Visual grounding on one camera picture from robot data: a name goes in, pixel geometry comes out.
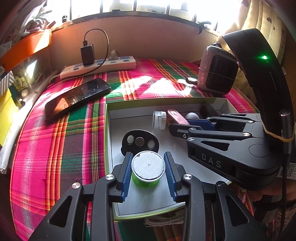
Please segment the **person's right hand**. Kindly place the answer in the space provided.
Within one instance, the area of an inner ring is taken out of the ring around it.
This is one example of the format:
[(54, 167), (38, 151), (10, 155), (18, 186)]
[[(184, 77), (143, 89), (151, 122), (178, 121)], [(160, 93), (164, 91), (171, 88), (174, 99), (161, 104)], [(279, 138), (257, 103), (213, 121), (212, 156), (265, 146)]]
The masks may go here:
[(259, 201), (263, 195), (280, 195), (282, 193), (281, 183), (272, 183), (268, 185), (265, 189), (259, 191), (248, 191), (250, 198), (253, 201)]

